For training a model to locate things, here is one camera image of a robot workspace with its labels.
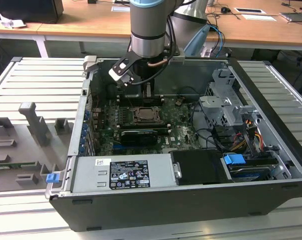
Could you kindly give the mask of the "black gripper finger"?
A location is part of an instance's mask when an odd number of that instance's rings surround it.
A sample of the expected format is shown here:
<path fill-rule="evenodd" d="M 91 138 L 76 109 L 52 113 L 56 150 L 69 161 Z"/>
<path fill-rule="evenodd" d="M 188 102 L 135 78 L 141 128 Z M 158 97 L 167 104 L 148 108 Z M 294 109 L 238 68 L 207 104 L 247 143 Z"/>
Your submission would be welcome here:
<path fill-rule="evenodd" d="M 143 99 L 150 100 L 155 98 L 154 86 L 155 86 L 154 81 L 148 81 L 142 84 Z"/>

